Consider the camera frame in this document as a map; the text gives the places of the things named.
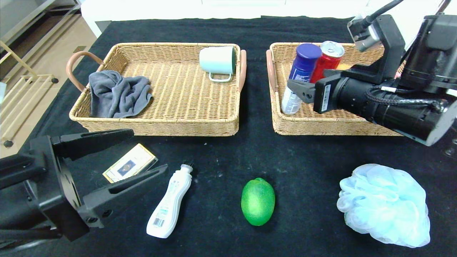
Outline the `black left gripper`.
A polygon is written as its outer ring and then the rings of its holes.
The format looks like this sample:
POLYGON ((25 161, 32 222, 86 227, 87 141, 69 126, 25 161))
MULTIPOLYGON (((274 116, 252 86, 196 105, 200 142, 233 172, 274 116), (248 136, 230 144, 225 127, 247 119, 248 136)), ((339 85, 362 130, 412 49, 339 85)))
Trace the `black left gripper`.
POLYGON ((66 237, 74 241, 90 228, 104 228, 153 189, 164 164, 78 196, 63 158, 72 161, 134 136, 131 129, 43 136, 30 150, 1 159, 1 239, 18 241, 66 237))

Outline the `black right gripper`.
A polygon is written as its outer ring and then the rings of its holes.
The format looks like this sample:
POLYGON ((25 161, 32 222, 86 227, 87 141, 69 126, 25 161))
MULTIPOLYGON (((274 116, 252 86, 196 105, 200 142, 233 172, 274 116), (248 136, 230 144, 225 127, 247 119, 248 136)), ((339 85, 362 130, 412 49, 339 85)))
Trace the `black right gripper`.
POLYGON ((361 80, 342 77, 341 70, 324 69, 323 79, 316 84, 289 79, 287 87, 306 104, 314 103, 314 111, 324 114, 343 109, 352 114, 370 114, 377 104, 367 98, 366 92, 373 86, 361 80))

